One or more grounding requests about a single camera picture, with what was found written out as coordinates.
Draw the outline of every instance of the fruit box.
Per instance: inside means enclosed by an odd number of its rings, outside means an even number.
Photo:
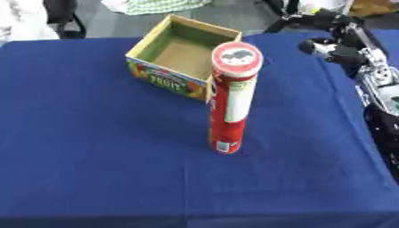
[[[135,77],[207,102],[213,49],[241,37],[241,32],[233,29],[168,15],[126,58]]]

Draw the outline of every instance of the red cylindrical can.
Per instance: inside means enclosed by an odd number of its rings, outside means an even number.
[[[240,148],[263,60],[256,47],[242,42],[224,43],[213,51],[209,138],[214,150],[232,154]]]

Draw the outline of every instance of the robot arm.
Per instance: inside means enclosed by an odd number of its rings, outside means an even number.
[[[399,181],[399,71],[389,65],[387,50],[358,18],[321,9],[314,15],[284,16],[274,28],[290,23],[330,32],[331,38],[309,39],[298,48],[339,64],[356,82],[370,132]]]

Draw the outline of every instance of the blue tablecloth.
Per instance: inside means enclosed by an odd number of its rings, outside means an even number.
[[[399,32],[378,35],[399,65]],[[208,148],[205,104],[131,77],[124,53],[137,39],[4,46],[0,217],[397,227],[399,189],[353,82],[297,49],[320,36],[327,34],[246,38],[270,64],[259,76],[243,149],[232,156]]]

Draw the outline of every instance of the green checkered cloth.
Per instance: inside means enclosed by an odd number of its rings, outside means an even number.
[[[128,15],[185,11],[209,4],[212,0],[129,0]]]

